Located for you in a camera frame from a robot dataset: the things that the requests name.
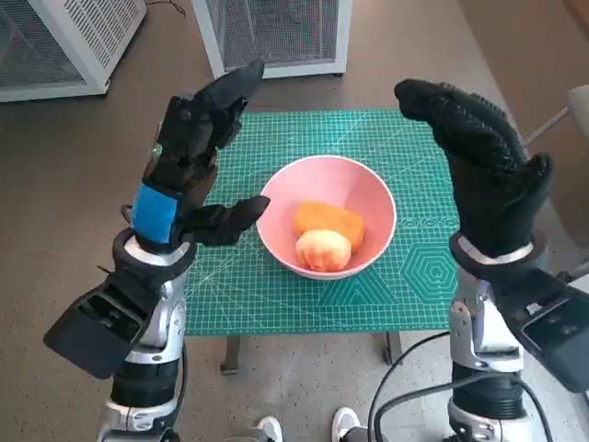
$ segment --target orange food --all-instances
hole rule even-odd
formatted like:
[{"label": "orange food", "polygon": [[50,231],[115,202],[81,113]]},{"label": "orange food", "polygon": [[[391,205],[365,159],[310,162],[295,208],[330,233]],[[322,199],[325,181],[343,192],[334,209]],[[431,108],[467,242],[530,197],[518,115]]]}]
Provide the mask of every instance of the orange food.
[{"label": "orange food", "polygon": [[350,241],[333,230],[308,230],[294,249],[299,262],[315,272],[339,272],[352,256]]},{"label": "orange food", "polygon": [[294,214],[293,228],[299,237],[308,230],[336,231],[350,241],[352,251],[360,249],[364,240],[365,227],[361,216],[340,207],[315,201],[307,201],[298,206]]}]

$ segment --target green cutting mat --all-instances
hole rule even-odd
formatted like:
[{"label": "green cutting mat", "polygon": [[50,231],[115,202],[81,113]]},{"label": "green cutting mat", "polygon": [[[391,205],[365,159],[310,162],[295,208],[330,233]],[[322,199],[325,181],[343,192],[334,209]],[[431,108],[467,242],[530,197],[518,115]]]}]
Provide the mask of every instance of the green cutting mat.
[{"label": "green cutting mat", "polygon": [[398,210],[390,247],[359,275],[333,282],[283,268],[255,228],[234,248],[200,247],[187,284],[188,334],[446,327],[456,290],[447,241],[458,223],[445,157],[427,125],[398,110],[244,115],[241,134],[219,155],[207,203],[258,194],[278,169],[318,154],[358,160],[387,183]]}]

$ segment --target blue tape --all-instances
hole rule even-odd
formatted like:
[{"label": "blue tape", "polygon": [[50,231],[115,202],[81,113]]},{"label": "blue tape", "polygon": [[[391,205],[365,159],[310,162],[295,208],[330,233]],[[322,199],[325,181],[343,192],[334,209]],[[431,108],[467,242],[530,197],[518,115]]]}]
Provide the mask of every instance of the blue tape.
[{"label": "blue tape", "polygon": [[133,205],[131,227],[144,238],[166,244],[177,209],[177,200],[142,184]]}]

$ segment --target white sneaker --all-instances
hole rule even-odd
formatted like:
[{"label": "white sneaker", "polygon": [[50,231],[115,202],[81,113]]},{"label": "white sneaker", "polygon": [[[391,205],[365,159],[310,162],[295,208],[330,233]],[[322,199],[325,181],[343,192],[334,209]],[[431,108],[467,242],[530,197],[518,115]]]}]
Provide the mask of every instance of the white sneaker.
[{"label": "white sneaker", "polygon": [[346,433],[355,426],[360,426],[360,419],[354,410],[348,407],[340,408],[333,416],[331,424],[331,442],[340,442]]},{"label": "white sneaker", "polygon": [[264,417],[259,423],[258,428],[266,433],[266,436],[274,442],[283,442],[283,429],[280,422],[273,416]]}]

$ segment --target wire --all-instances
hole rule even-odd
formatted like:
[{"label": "wire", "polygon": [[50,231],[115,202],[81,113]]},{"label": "wire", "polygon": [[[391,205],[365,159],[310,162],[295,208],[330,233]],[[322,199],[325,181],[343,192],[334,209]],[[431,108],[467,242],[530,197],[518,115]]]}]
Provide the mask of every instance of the wire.
[{"label": "wire", "polygon": [[182,345],[182,381],[180,382],[180,393],[178,394],[178,401],[176,402],[176,410],[171,418],[170,428],[174,426],[178,420],[180,408],[184,402],[184,396],[186,396],[186,386],[188,385],[188,350],[186,344]]},{"label": "wire", "polygon": [[461,380],[457,380],[454,382],[448,382],[445,384],[436,385],[434,387],[428,387],[427,389],[422,390],[415,390],[411,393],[402,394],[397,398],[386,402],[383,404],[378,411],[376,412],[375,416],[375,436],[376,442],[384,442],[380,421],[382,420],[383,414],[391,410],[392,408],[400,405],[403,402],[411,401],[413,399],[419,399],[423,396],[429,396],[430,394],[440,393],[442,391],[453,390],[453,389],[460,389],[466,387],[467,385],[473,384],[475,382],[479,382],[483,379],[490,379],[490,378],[509,378],[510,380],[519,383],[525,392],[529,395],[530,399],[534,403],[534,406],[537,409],[537,413],[540,416],[540,421],[542,422],[542,426],[544,427],[544,434],[546,435],[546,440],[548,442],[554,442],[552,438],[552,432],[550,431],[549,421],[544,413],[544,409],[540,404],[539,399],[536,396],[536,393],[532,390],[532,388],[527,385],[522,379],[512,373],[501,373],[501,372],[481,372],[476,375],[471,376],[470,378],[464,378]]},{"label": "wire", "polygon": [[173,0],[156,0],[155,2],[148,2],[145,4],[148,6],[165,4],[172,5],[174,6],[174,9],[176,9],[182,16],[186,17],[186,11],[184,10],[184,8],[180,6],[178,3],[175,3]]},{"label": "wire", "polygon": [[372,442],[372,420],[373,417],[375,415],[375,408],[376,408],[376,402],[378,401],[378,397],[380,396],[380,393],[382,392],[382,389],[385,387],[385,384],[388,381],[388,378],[390,377],[390,375],[393,374],[393,371],[395,370],[395,368],[397,368],[401,362],[403,362],[403,359],[405,359],[411,352],[413,352],[413,350],[421,347],[422,345],[424,345],[425,343],[428,343],[430,341],[439,339],[439,338],[443,338],[444,336],[448,336],[450,334],[449,331],[444,331],[442,333],[438,333],[438,334],[434,334],[432,336],[428,336],[425,339],[420,340],[419,342],[415,343],[414,345],[412,345],[411,347],[409,347],[396,361],[395,363],[391,366],[391,368],[388,370],[388,372],[384,375],[383,380],[380,381],[380,385],[378,386],[378,388],[376,389],[376,393],[374,398],[372,399],[372,403],[370,404],[370,412],[368,412],[368,442]]}]

